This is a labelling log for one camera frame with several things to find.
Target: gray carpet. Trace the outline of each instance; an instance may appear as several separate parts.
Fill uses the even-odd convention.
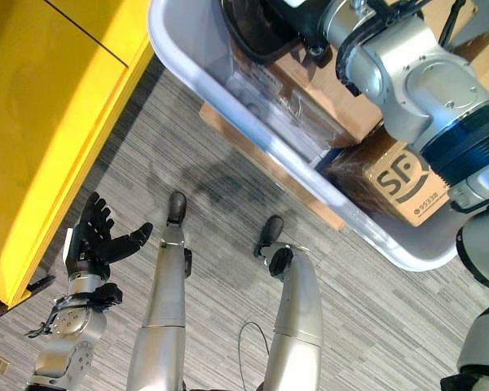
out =
[[[187,280],[188,388],[241,389],[237,334],[247,320],[271,330],[281,284],[252,258],[253,243],[273,213],[283,237],[310,249],[323,296],[325,348],[322,390],[439,389],[455,372],[469,325],[489,305],[459,261],[414,274],[394,267],[354,232],[338,233],[305,210],[219,138],[198,117],[201,101],[154,59],[128,102],[41,264],[55,284],[0,319],[0,355],[11,362],[1,390],[23,389],[44,338],[22,336],[67,290],[61,252],[65,229],[76,223],[86,197],[106,198],[114,235],[145,221],[155,229],[142,251],[112,266],[124,292],[108,312],[82,390],[123,390],[134,335],[150,292],[156,244],[168,194],[188,198],[184,222],[194,253]],[[247,389],[262,382],[267,355],[260,334],[244,332]]]

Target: plastic tub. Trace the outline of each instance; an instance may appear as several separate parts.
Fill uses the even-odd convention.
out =
[[[456,231],[467,216],[444,205],[417,228],[377,214],[368,215],[313,169],[280,137],[272,111],[264,102],[250,110],[253,94],[227,88],[233,78],[230,42],[218,0],[154,0],[148,16],[152,46],[163,64],[202,99],[214,106],[246,137],[281,163],[308,191],[340,215],[396,266],[410,271],[438,268],[455,255]],[[299,129],[301,136],[304,129]]]

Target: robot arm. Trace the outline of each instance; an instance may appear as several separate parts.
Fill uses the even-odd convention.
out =
[[[28,391],[77,389],[92,362],[94,347],[105,326],[105,310],[120,304],[122,292],[107,283],[109,264],[138,251],[152,232],[145,223],[130,235],[111,239],[110,210],[92,193],[73,229],[65,265],[68,294],[55,301],[49,318],[28,336],[50,334],[38,356]]]

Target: sf logo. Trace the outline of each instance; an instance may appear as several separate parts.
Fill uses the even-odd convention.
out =
[[[379,174],[377,184],[397,203],[402,204],[424,186],[428,173],[429,166],[425,161],[406,147],[391,163],[390,169]]]

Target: yellow furniture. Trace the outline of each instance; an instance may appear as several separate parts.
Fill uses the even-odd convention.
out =
[[[148,0],[0,1],[0,301],[26,290],[148,65]]]

